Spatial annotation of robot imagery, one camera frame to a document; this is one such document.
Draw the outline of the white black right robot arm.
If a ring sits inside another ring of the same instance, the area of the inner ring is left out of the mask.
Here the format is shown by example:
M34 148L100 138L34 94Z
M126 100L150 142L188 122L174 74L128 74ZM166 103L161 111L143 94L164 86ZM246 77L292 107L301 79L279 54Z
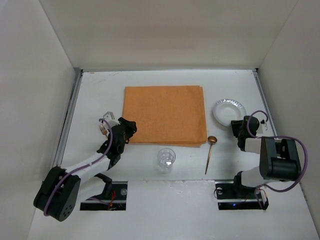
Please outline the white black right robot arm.
M289 136L257 136L260 122L253 116L230 122L237 146L243 152L259 155L259 166L240 171L233 179L232 192L255 192L272 182L294 183L285 189L272 189L283 193L291 190L304 176L308 166L308 153L304 144Z

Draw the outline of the white round plate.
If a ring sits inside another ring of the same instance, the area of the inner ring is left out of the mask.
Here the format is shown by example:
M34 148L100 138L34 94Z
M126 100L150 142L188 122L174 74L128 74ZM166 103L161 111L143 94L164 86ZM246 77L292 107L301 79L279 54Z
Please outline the white round plate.
M233 99L218 100L212 108L215 119L223 126L230 127L231 121L241 121L247 115L245 107Z

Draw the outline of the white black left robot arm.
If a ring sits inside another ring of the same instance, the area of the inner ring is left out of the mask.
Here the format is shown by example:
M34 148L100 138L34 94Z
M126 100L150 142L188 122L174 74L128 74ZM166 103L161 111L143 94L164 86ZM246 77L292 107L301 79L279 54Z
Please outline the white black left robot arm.
M37 192L33 206L46 217L66 220L75 206L91 197L108 197L113 181L104 175L121 159L125 145L137 132L137 124L123 117L101 118L107 127L107 139L91 157L73 166L51 168Z

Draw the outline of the orange cloth placemat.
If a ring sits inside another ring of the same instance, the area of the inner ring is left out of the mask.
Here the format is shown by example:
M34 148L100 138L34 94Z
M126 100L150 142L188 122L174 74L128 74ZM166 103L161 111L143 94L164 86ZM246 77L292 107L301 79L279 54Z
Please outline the orange cloth placemat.
M204 91L199 85L127 86L122 116L136 122L135 144L199 147L207 141Z

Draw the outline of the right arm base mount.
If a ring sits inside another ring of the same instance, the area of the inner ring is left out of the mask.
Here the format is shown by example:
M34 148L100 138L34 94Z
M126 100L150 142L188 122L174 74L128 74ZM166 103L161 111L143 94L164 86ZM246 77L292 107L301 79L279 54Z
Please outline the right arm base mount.
M215 181L213 195L221 211L265 211L269 207L269 198L263 189L237 187L233 180Z

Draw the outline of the copper spoon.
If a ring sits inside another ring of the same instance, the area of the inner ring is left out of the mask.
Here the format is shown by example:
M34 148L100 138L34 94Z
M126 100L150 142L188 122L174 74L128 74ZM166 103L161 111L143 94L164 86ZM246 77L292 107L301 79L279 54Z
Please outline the copper spoon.
M205 166L205 174L207 174L207 172L208 172L208 167L210 164L213 145L215 145L218 142L218 139L215 136L209 136L207 138L207 141L209 143L209 151L208 151L208 156L207 156L207 161L206 161L206 166Z

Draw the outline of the clear plastic cup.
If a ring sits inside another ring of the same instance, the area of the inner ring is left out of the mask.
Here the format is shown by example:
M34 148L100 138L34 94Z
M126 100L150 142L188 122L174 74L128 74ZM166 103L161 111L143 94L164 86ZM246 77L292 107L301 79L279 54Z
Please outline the clear plastic cup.
M176 161L176 153L171 148L163 148L157 153L157 169L161 174L169 173Z

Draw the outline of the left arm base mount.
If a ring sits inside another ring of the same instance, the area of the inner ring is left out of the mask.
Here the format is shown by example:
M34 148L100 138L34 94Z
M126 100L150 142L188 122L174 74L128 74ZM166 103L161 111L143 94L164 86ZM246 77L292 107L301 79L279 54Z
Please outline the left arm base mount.
M89 195L80 203L80 211L125 211L127 207L128 182L113 181L110 177L99 173L93 180L104 183L100 194Z

